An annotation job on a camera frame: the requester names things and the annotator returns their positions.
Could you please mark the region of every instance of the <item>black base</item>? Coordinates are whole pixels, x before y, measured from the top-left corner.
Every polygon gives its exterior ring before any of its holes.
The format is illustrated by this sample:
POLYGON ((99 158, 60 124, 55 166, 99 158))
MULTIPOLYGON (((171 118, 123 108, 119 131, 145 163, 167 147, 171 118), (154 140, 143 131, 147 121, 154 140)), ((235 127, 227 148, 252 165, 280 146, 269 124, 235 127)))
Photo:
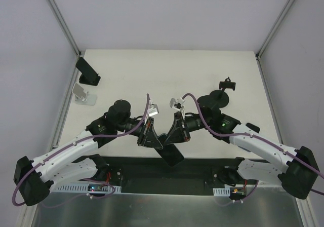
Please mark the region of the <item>black base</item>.
POLYGON ((224 108, 229 103, 228 95, 225 92, 222 92, 221 90, 214 90, 210 93, 210 96, 212 96, 212 98, 217 102, 220 108, 224 108))
POLYGON ((103 157, 122 169, 122 193, 213 196, 213 188, 223 188, 215 175, 226 167, 236 167, 236 159, 184 159, 168 166, 159 158, 103 157))
MULTIPOLYGON (((296 157, 309 164, 311 167, 318 169, 312 150, 302 146, 295 150, 296 157)), ((295 198, 306 199, 311 191, 318 175, 307 169, 295 159, 289 162, 288 169, 285 173, 279 174, 281 186, 295 198)))
POLYGON ((92 86, 97 86, 99 84, 101 77, 97 76, 96 80, 93 83, 90 83, 86 77, 82 74, 79 78, 79 83, 81 84, 86 84, 86 85, 92 85, 92 86))

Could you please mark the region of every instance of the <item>white mounting plate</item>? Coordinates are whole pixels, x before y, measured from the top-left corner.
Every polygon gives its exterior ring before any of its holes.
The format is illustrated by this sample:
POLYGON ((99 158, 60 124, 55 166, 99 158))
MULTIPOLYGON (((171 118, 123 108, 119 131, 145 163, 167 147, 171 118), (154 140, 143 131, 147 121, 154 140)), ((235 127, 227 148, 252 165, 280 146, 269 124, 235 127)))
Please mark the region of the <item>white mounting plate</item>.
POLYGON ((229 187, 225 188, 213 188, 214 197, 229 197, 231 195, 231 191, 229 187))
POLYGON ((85 101, 80 98, 75 97, 76 104, 83 104, 83 105, 95 105, 97 101, 97 95, 95 94, 88 94, 85 101))
MULTIPOLYGON (((107 194, 107 193, 112 192, 112 189, 107 186, 103 186, 101 188, 103 191, 90 192, 90 191, 88 191, 89 185, 98 185, 98 184, 92 183, 92 182, 90 182, 90 183, 70 183, 70 184, 62 185, 62 186, 56 188, 55 190, 53 190, 53 192, 54 193, 93 193, 93 194, 107 194)), ((121 186, 114 185, 114 187, 116 188, 116 191, 114 194, 122 192, 121 186)))
POLYGON ((75 95, 75 103, 83 105, 95 105, 97 101, 97 95, 89 94, 84 90, 80 84, 75 83, 72 88, 72 93, 75 95))

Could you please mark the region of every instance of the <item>cable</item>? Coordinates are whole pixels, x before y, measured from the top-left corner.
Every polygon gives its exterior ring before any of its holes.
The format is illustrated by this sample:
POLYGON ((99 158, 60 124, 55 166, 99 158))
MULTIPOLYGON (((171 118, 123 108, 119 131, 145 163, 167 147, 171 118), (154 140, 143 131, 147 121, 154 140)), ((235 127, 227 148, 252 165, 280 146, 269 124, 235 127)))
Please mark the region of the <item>cable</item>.
POLYGON ((320 195, 322 195, 322 196, 324 196, 324 193, 322 193, 322 192, 320 192, 320 191, 318 191, 318 190, 311 189, 310 191, 311 191, 311 192, 314 192, 314 193, 317 193, 317 194, 320 194, 320 195))
MULTIPOLYGON (((88 139, 92 139, 92 138, 97 138, 97 137, 123 137, 123 136, 126 136, 126 135, 129 135, 131 134, 132 132, 136 131, 137 128, 139 128, 141 126, 141 124, 144 122, 144 119, 145 119, 145 116, 147 114, 147 110, 148 110, 148 107, 149 107, 149 101, 150 101, 150 96, 149 94, 146 94, 146 107, 145 107, 145 110, 144 110, 144 114, 143 114, 143 117, 142 119, 139 121, 139 123, 131 130, 129 130, 128 132, 125 132, 125 133, 121 133, 121 134, 117 134, 117 135, 105 135, 105 134, 99 134, 99 135, 92 135, 92 136, 88 136, 88 137, 85 137, 85 138, 82 138, 78 141, 76 141, 75 143, 78 144, 80 142, 83 142, 83 141, 86 141, 88 139)), ((55 157, 56 155, 60 154, 61 152, 63 152, 64 150, 70 148, 73 146, 73 143, 63 147, 63 148, 60 148, 59 150, 57 150, 55 153, 53 153, 52 155, 48 156, 47 158, 44 159, 44 163, 47 162, 48 160, 50 160, 51 158, 55 157)), ((36 170, 39 166, 41 166, 42 164, 41 163, 38 163, 36 164, 32 169, 30 169, 22 178, 21 180, 18 182, 15 190, 14 190, 14 193, 12 195, 12 204, 19 207, 19 206, 22 206, 25 204, 25 202, 22 202, 22 203, 17 203, 16 202, 16 195, 17 195, 17 192, 21 186, 21 184, 24 182, 24 180, 34 171, 36 170)))
MULTIPOLYGON (((206 129, 213 135, 215 136, 218 136, 218 137, 230 137, 230 136, 251 136, 250 133, 230 133, 230 134, 220 134, 220 133, 217 133, 217 132, 214 132, 207 124, 207 122, 205 121, 202 113, 201 113, 201 110, 200 110, 200 107, 199 107, 199 103, 197 101, 197 99, 195 98, 195 96, 191 93, 187 93, 185 94, 182 99, 185 99, 187 96, 190 96, 194 103, 196 104, 196 107, 197 107, 197 110, 198 110, 198 113, 199 113, 199 117, 202 121, 202 123, 204 124, 204 126, 206 127, 206 129)), ((318 170, 316 170, 314 167, 311 167, 310 165, 306 164, 304 161, 302 161, 300 158, 294 156, 293 154, 291 154, 290 152, 287 152, 285 151, 284 149, 282 149, 281 147, 279 147, 278 145, 274 144, 273 142, 263 138, 263 137, 260 137, 260 136, 257 136, 257 135, 252 135, 253 138, 256 138, 256 139, 259 139, 263 142, 266 142, 267 144, 269 144, 270 146, 273 146, 274 148, 276 148, 277 150, 279 150, 280 152, 288 155, 289 157, 293 158, 294 160, 298 161, 300 164, 302 164, 303 166, 305 166, 306 168, 308 168, 309 170, 315 172, 317 175, 319 175, 322 179, 324 179, 324 174, 320 173, 318 170)), ((319 192, 317 190, 313 190, 313 192, 315 193, 318 193, 318 194, 321 194, 322 192, 319 192)))
MULTIPOLYGON (((107 197, 111 196, 112 194, 114 194, 114 193, 116 192, 116 188, 115 188, 114 186, 110 185, 109 183, 106 183, 106 182, 103 182, 103 181, 96 181, 96 180, 92 180, 92 179, 88 179, 88 178, 86 178, 86 179, 84 179, 84 180, 86 180, 86 181, 91 181, 91 182, 94 182, 94 183, 103 184, 103 185, 106 185, 106 186, 112 188, 112 192, 110 192, 110 193, 108 193, 108 194, 106 194, 106 195, 104 195, 104 196, 102 196, 102 197, 96 197, 96 196, 93 196, 93 195, 92 195, 92 198, 94 198, 94 199, 104 199, 104 198, 107 198, 107 197)), ((76 196, 74 196, 74 197, 72 197, 72 198, 70 198, 70 199, 64 201, 63 203, 60 203, 60 204, 57 204, 57 205, 54 205, 54 206, 46 206, 43 202, 41 202, 40 204, 41 204, 44 208, 57 208, 57 207, 60 207, 60 206, 66 204, 66 203, 68 203, 68 202, 71 202, 72 200, 74 200, 74 199, 76 199, 76 198, 78 198, 78 197, 81 197, 81 196, 88 196, 88 195, 89 195, 89 194, 81 193, 81 194, 78 194, 78 195, 76 195, 76 196)))
POLYGON ((247 181, 247 180, 244 180, 244 185, 243 185, 243 187, 238 188, 238 190, 243 190, 243 189, 245 189, 245 187, 247 186, 247 184, 248 184, 248 181, 247 181))
POLYGON ((110 177, 111 177, 111 174, 110 174, 110 172, 108 172, 106 183, 109 183, 109 181, 110 181, 110 177))
POLYGON ((255 190, 257 189, 257 186, 259 184, 259 181, 257 181, 257 183, 254 185, 254 188, 252 189, 252 191, 249 192, 249 194, 247 194, 247 196, 241 200, 235 200, 235 201, 230 201, 226 204, 220 204, 218 203, 217 201, 214 200, 214 202, 218 205, 218 206, 221 206, 221 207, 225 207, 225 206, 228 206, 232 203, 243 203, 243 201, 246 201, 248 198, 251 197, 251 195, 255 192, 255 190))

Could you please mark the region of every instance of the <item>black stand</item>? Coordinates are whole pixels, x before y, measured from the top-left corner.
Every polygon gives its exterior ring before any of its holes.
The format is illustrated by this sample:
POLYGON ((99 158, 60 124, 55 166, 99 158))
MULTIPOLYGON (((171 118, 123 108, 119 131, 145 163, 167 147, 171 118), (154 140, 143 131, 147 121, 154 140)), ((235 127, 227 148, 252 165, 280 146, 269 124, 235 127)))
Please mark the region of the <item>black stand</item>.
POLYGON ((86 85, 92 85, 97 86, 100 81, 100 76, 94 69, 89 65, 89 63, 86 62, 86 60, 83 59, 83 57, 80 57, 77 61, 75 67, 82 73, 82 75, 79 78, 79 83, 86 84, 86 85))
POLYGON ((210 93, 210 96, 217 102, 220 108, 224 108, 229 103, 228 94, 225 93, 225 89, 235 90, 236 83, 231 82, 231 79, 228 77, 223 82, 219 82, 219 89, 214 90, 210 93))

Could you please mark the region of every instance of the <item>phone holder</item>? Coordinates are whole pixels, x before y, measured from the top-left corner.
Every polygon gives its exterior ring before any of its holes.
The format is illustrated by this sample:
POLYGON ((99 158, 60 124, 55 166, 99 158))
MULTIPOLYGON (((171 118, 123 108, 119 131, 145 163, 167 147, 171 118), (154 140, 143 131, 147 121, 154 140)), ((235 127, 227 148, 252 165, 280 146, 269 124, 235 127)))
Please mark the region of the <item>phone holder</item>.
POLYGON ((229 103, 228 94, 225 93, 225 89, 235 90, 236 83, 232 82, 228 77, 223 82, 219 82, 219 90, 214 90, 210 93, 210 96, 218 103, 220 108, 224 108, 229 103))
POLYGON ((97 100, 97 95, 89 94, 88 91, 85 91, 83 87, 75 83, 72 88, 72 93, 75 95, 76 104, 84 105, 95 105, 97 100))
POLYGON ((79 83, 92 86, 97 86, 99 84, 101 77, 83 57, 79 58, 75 67, 82 73, 79 78, 79 83))

